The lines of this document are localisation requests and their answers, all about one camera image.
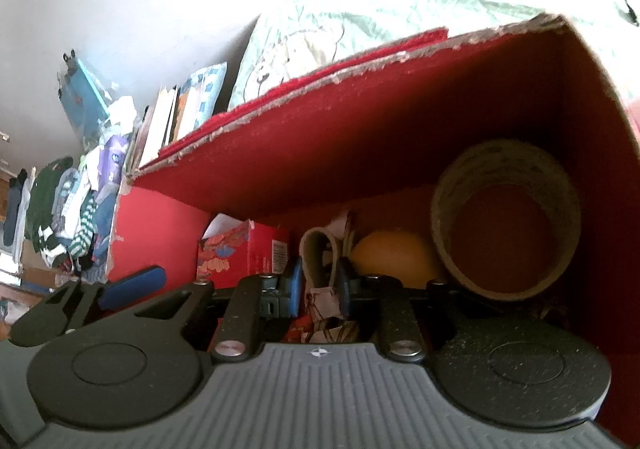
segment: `barcode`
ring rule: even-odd
[[[289,261],[287,244],[284,241],[271,240],[271,271],[276,274],[284,272],[284,268]]]

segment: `small red box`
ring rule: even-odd
[[[230,288],[247,275],[283,273],[288,246],[288,230],[246,220],[200,242],[196,278],[210,279],[216,288]]]

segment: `cartoon print on bedding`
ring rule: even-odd
[[[329,22],[313,30],[298,30],[268,46],[247,77],[244,102],[334,61],[343,35],[342,23]]]

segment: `dark green garment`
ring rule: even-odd
[[[46,245],[42,245],[42,247],[40,245],[38,228],[41,227],[44,231],[47,227],[51,226],[51,208],[53,207],[53,200],[56,196],[56,187],[58,187],[63,172],[71,168],[73,164],[74,159],[70,156],[54,160],[38,173],[33,184],[31,201],[29,203],[29,209],[27,210],[26,226],[28,235],[33,242],[33,249],[36,252],[40,252],[42,247],[46,247]]]

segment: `gray ribbed surface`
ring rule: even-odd
[[[267,345],[223,365],[187,406],[125,432],[50,425],[30,449],[596,449],[618,447],[586,422],[551,434],[482,424],[450,405],[420,366],[383,359],[372,344]]]

